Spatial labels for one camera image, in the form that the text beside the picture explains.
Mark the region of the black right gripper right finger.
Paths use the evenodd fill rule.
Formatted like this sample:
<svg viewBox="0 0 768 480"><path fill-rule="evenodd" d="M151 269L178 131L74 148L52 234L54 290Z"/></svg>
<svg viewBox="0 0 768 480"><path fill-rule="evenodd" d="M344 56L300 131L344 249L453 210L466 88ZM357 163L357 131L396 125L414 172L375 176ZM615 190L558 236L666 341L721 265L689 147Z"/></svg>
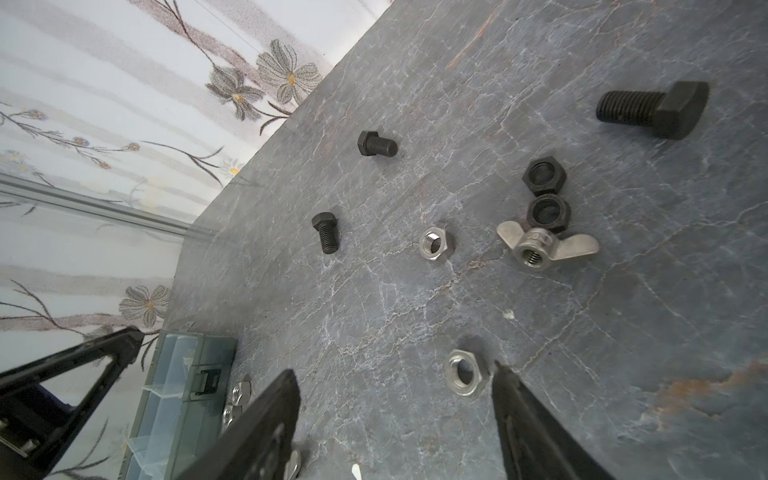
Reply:
<svg viewBox="0 0 768 480"><path fill-rule="evenodd" d="M496 361L492 402L509 479L611 479L507 365Z"/></svg>

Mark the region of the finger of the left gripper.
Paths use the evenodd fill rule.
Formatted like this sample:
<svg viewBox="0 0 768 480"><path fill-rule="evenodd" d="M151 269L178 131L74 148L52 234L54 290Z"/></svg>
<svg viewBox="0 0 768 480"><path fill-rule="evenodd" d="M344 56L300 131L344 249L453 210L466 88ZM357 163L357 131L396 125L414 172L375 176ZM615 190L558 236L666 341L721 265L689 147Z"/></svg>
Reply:
<svg viewBox="0 0 768 480"><path fill-rule="evenodd" d="M48 474L77 439L145 334L127 327L1 374L1 472Z"/></svg>

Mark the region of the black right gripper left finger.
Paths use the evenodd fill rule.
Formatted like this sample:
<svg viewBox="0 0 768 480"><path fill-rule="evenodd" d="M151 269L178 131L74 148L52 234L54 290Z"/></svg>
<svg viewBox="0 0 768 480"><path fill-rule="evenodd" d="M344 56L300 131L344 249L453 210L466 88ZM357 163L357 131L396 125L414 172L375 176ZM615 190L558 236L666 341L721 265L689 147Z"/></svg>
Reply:
<svg viewBox="0 0 768 480"><path fill-rule="evenodd" d="M274 381L237 417L182 479L281 479L290 459L301 407L292 369Z"/></svg>

